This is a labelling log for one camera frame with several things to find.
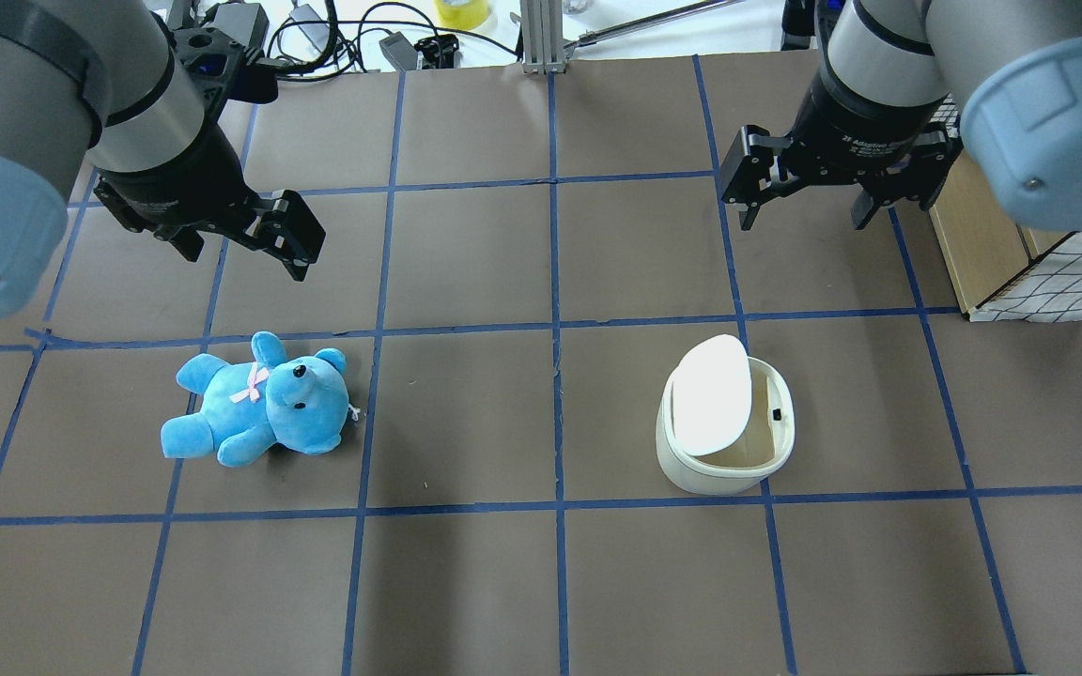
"white container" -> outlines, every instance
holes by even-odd
[[[738,393],[739,382],[751,388],[749,397]],[[704,414],[704,402],[721,401],[729,407],[709,406]],[[665,381],[658,409],[658,463],[688,493],[740,493],[791,456],[794,420],[791,394],[779,372],[745,355],[737,337],[717,335],[687,353]]]

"blue tape grid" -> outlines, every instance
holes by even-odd
[[[488,181],[488,182],[465,182],[465,183],[434,183],[434,184],[412,184],[396,185],[395,175],[398,168],[398,150],[400,129],[403,128],[403,98],[405,80],[399,77],[398,94],[396,94],[395,105],[395,133],[392,140],[392,163],[386,187],[369,188],[337,188],[337,189],[305,189],[305,196],[347,196],[347,194],[386,194],[387,214],[385,231],[383,233],[382,270],[379,290],[379,312],[378,324],[370,331],[348,331],[348,332],[309,332],[287,334],[286,339],[334,339],[334,337],[371,337],[374,342],[372,375],[370,375],[369,398],[367,403],[366,436],[364,439],[364,450],[361,450],[361,475],[360,490],[358,494],[358,505],[356,508],[306,508],[306,509],[267,509],[267,511],[235,511],[235,513],[176,513],[174,509],[176,502],[177,483],[182,475],[182,463],[174,463],[169,480],[169,491],[167,507],[159,514],[107,514],[89,516],[30,516],[30,517],[0,517],[0,526],[55,526],[69,523],[160,523],[161,536],[159,539],[158,551],[155,555],[149,592],[146,596],[145,614],[143,615],[141,632],[137,636],[136,653],[133,658],[133,675],[141,673],[143,665],[143,654],[145,654],[147,631],[151,623],[154,605],[156,602],[156,592],[160,584],[161,569],[164,558],[164,547],[168,543],[169,527],[179,522],[211,522],[211,521],[263,521],[263,519],[295,519],[295,518],[355,518],[355,542],[353,542],[353,568],[349,578],[348,607],[346,611],[346,626],[344,636],[344,662],[343,673],[353,670],[353,633],[356,628],[357,613],[357,591],[360,578],[361,560],[361,539],[365,533],[365,521],[367,517],[395,518],[434,514],[488,514],[488,513],[514,513],[514,511],[553,511],[555,514],[555,530],[557,531],[557,566],[558,566],[558,660],[559,671],[563,675],[570,672],[570,654],[568,654],[568,619],[566,612],[566,512],[568,509],[598,509],[598,508],[682,508],[682,506],[712,506],[712,505],[754,505],[763,506],[765,520],[767,521],[768,544],[770,559],[773,560],[774,585],[776,586],[777,604],[779,611],[780,627],[782,638],[784,638],[784,649],[787,668],[790,673],[797,673],[794,660],[794,644],[791,637],[790,612],[787,610],[786,582],[782,578],[781,556],[779,552],[778,531],[776,523],[776,511],[774,506],[784,504],[832,504],[832,503],[854,503],[854,502],[897,502],[897,501],[936,501],[936,500],[966,500],[972,506],[973,518],[976,530],[979,534],[980,548],[982,548],[985,561],[987,564],[989,582],[995,596],[997,607],[1000,611],[1001,623],[1003,623],[1005,639],[1008,645],[1011,658],[1014,660],[1014,668],[1018,673],[1026,671],[1025,660],[1021,659],[1021,651],[1017,645],[1014,633],[1013,620],[1005,602],[1004,589],[1000,583],[995,557],[993,555],[991,540],[987,534],[987,527],[984,522],[982,509],[979,507],[979,498],[1010,498],[1028,495],[1069,495],[1082,494],[1082,485],[1070,485],[1069,487],[1029,487],[1029,488],[978,488],[975,487],[972,472],[967,466],[965,449],[963,448],[962,436],[959,433],[958,419],[954,415],[952,403],[950,403],[950,393],[946,386],[944,364],[937,355],[936,343],[933,339],[929,327],[929,317],[937,314],[956,314],[954,307],[926,307],[924,305],[918,279],[913,269],[913,262],[908,252],[905,235],[900,228],[896,211],[890,210],[893,218],[894,235],[896,235],[897,246],[900,250],[902,264],[905,264],[906,275],[909,279],[910,288],[913,290],[914,307],[911,308],[881,308],[881,309],[855,309],[855,310],[817,310],[817,312],[787,312],[787,313],[751,313],[744,312],[742,296],[740,296],[737,281],[737,270],[734,265],[733,240],[730,240],[729,223],[727,223],[724,206],[717,203],[717,215],[721,218],[722,237],[725,249],[726,269],[729,274],[729,291],[733,295],[735,313],[733,316],[698,316],[698,317],[620,317],[620,319],[604,321],[563,321],[559,319],[559,294],[558,294],[558,185],[567,183],[598,183],[619,181],[663,181],[678,178],[704,178],[704,176],[716,176],[718,173],[718,157],[716,154],[716,143],[713,132],[712,111],[709,108],[709,95],[703,81],[703,71],[699,56],[692,57],[696,85],[699,90],[700,104],[703,111],[705,136],[709,143],[709,158],[712,160],[712,170],[687,171],[687,172],[656,172],[656,173],[631,173],[631,174],[605,174],[605,175],[558,175],[557,156],[557,111],[555,111],[554,80],[549,76],[546,89],[549,89],[549,123],[550,123],[550,174],[544,178],[520,180],[520,181]],[[253,142],[253,127],[256,124],[258,108],[253,107],[253,112],[249,119],[248,133],[246,134],[245,148],[241,150],[241,163],[248,159],[249,148]],[[94,175],[91,175],[88,187],[79,202],[69,204],[69,209],[77,209],[71,234],[66,243],[61,266],[57,269],[53,290],[48,299],[47,310],[44,310],[44,322],[51,321],[53,310],[61,293],[61,284],[64,282],[68,264],[71,260],[75,244],[79,231],[81,231],[82,220],[87,210],[100,209],[102,204],[91,200],[93,196]],[[388,261],[391,255],[392,220],[394,220],[395,193],[421,191],[421,189],[452,189],[452,188],[497,188],[514,187],[514,185],[550,185],[551,196],[551,283],[552,283],[552,321],[532,323],[491,323],[472,326],[437,326],[417,327],[415,329],[394,329],[388,330],[383,327],[386,312],[386,291]],[[227,344],[248,342],[248,335],[211,335],[211,322],[214,319],[215,305],[219,297],[220,283],[223,280],[224,264],[227,257],[227,243],[220,249],[219,261],[215,269],[215,277],[211,283],[210,303],[202,324],[202,334],[197,337],[169,339],[168,341],[146,341],[146,342],[79,342],[71,339],[53,335],[51,331],[26,331],[27,337],[34,339],[35,344],[5,344],[0,345],[2,352],[30,352],[32,354],[31,363],[25,376],[25,384],[18,393],[16,407],[12,411],[8,429],[3,434],[3,443],[0,446],[0,474],[3,469],[5,454],[10,449],[14,428],[18,421],[18,415],[27,393],[31,387],[36,369],[43,352],[47,350],[93,350],[93,349],[146,349],[147,347],[163,346],[198,346],[201,350],[207,350],[211,344]],[[675,324],[675,323],[710,323],[710,322],[736,322],[740,337],[747,337],[745,326],[749,321],[778,321],[778,320],[801,320],[801,319],[829,319],[829,317],[897,317],[916,316],[921,322],[922,335],[926,341],[931,360],[935,368],[937,387],[948,416],[950,435],[956,449],[959,466],[961,466],[964,486],[963,489],[944,489],[944,491],[896,491],[896,492],[856,492],[856,493],[806,493],[806,494],[773,494],[769,483],[764,482],[761,493],[757,495],[735,495],[735,496],[681,496],[681,498],[638,498],[638,500],[593,500],[593,501],[568,501],[566,499],[566,478],[563,473],[563,423],[562,423],[562,369],[559,369],[559,358],[562,358],[562,331],[594,329],[594,327],[612,326],[654,326],[654,324]],[[541,502],[519,502],[519,503],[469,503],[469,504],[444,504],[444,505],[418,505],[403,506],[403,508],[370,508],[367,506],[367,495],[369,491],[370,454],[373,448],[373,416],[377,409],[378,373],[381,355],[381,342],[387,335],[428,335],[446,333],[476,333],[476,332],[502,332],[502,331],[551,331],[553,335],[553,359],[554,359],[554,472],[555,472],[555,495],[553,501]],[[187,411],[195,408],[195,397],[188,399]]]

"blue teddy bear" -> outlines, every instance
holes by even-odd
[[[220,465],[245,466],[274,445],[312,456],[340,445],[340,429],[357,412],[348,406],[345,355],[326,347],[287,359],[278,335],[267,331],[253,334],[252,346],[252,363],[203,354],[177,369],[177,385],[200,395],[202,407],[163,424],[164,456],[215,451]]]

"white lid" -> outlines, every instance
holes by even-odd
[[[692,347],[671,377],[674,440],[690,456],[733,445],[751,420],[754,390],[745,346],[716,335]]]

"metal rod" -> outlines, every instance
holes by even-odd
[[[650,26],[663,25],[664,23],[673,22],[675,18],[690,17],[691,14],[708,12],[716,8],[724,8],[726,4],[740,3],[740,1],[742,0],[703,0],[700,3],[684,5],[684,8],[650,14],[648,17],[634,18],[634,21],[625,22],[622,25],[613,25],[605,27],[605,29],[584,32],[579,39],[566,43],[566,54],[570,54],[580,47],[591,47],[605,39],[620,38],[622,35],[637,32]]]

